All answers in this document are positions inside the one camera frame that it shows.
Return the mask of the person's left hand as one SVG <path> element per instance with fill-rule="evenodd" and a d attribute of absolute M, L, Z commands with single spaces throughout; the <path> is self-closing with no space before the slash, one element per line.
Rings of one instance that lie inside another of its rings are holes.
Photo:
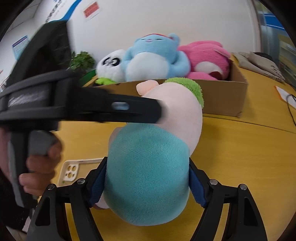
<path fill-rule="evenodd" d="M 1 128 L 1 170 L 7 178 L 10 178 L 8 141 L 9 133 Z M 41 196 L 46 187 L 55 176 L 55 168 L 61 160 L 63 146 L 58 138 L 50 147 L 46 156 L 31 155 L 27 158 L 26 165 L 29 173 L 19 176 L 20 185 L 24 192 L 34 196 Z"/>

